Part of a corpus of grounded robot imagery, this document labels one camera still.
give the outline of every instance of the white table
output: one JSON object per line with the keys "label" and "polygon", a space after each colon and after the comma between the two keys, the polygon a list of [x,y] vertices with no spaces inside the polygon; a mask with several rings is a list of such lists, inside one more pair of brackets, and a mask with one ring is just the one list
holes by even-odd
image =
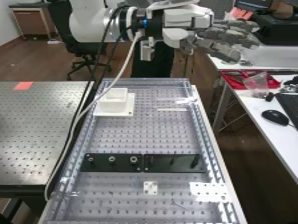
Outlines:
{"label": "white table", "polygon": [[[295,75],[277,75],[274,76],[274,78],[278,81],[285,82],[287,80],[291,80],[294,76]],[[293,179],[298,184],[298,131],[291,126],[283,127],[274,123],[270,123],[261,116],[262,112],[270,109],[278,110],[285,113],[285,110],[282,109],[282,106],[279,105],[275,98],[271,102],[266,102],[263,99],[253,98],[250,97],[249,90],[234,90],[225,82],[221,103],[213,123],[214,133],[217,133],[220,130],[232,94],[235,95],[247,115],[250,116],[271,149],[274,150],[289,173],[293,176]]]}
{"label": "white table", "polygon": [[270,46],[261,43],[254,50],[238,48],[241,59],[253,66],[228,64],[210,57],[218,70],[294,70],[298,71],[298,46]]}

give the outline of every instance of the desk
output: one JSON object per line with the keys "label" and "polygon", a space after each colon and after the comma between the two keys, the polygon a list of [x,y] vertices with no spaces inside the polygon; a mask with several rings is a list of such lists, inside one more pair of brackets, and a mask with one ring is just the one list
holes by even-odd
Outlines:
{"label": "desk", "polygon": [[24,91],[16,85],[0,83],[0,197],[21,198],[31,207],[31,197],[44,201],[86,82],[35,82]]}
{"label": "desk", "polygon": [[294,70],[298,71],[298,46],[270,46],[261,43],[255,50],[239,49],[241,59],[250,61],[253,66],[228,64],[210,57],[217,69],[221,70]]}
{"label": "desk", "polygon": [[[294,76],[295,75],[277,75],[274,76],[274,78],[278,81],[287,81],[293,79]],[[285,113],[285,110],[282,109],[282,106],[279,105],[275,98],[271,102],[266,102],[263,99],[251,98],[249,96],[249,90],[234,90],[225,82],[221,103],[218,106],[217,116],[213,123],[214,132],[217,133],[220,130],[232,94],[235,95],[247,115],[250,116],[254,124],[257,125],[271,149],[274,150],[290,175],[293,176],[293,179],[298,184],[298,132],[290,126],[283,127],[270,123],[261,116],[261,113],[265,110],[270,109],[278,110]]]}

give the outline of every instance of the small white cube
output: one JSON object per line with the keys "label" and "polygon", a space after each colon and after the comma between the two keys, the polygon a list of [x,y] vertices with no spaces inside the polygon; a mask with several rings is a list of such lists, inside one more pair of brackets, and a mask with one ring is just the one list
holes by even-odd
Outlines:
{"label": "small white cube", "polygon": [[121,113],[126,109],[128,89],[112,88],[100,99],[102,112]]}

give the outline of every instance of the red object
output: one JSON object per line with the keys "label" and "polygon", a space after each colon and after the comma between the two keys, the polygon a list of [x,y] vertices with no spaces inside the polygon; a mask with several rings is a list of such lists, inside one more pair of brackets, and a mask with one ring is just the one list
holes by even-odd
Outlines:
{"label": "red object", "polygon": [[[222,71],[221,75],[233,89],[246,89],[243,80],[262,72],[265,71],[229,70],[229,71]],[[277,89],[281,87],[281,83],[273,78],[270,74],[267,74],[267,86],[269,86],[269,89]]]}
{"label": "red object", "polygon": [[33,82],[19,82],[17,85],[15,86],[13,90],[24,91],[29,90]]}

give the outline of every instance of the wall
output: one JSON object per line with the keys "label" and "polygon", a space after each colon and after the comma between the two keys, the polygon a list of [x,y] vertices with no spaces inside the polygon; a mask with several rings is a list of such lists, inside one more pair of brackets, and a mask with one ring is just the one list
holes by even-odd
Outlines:
{"label": "wall", "polygon": [[20,36],[8,0],[0,0],[0,46]]}

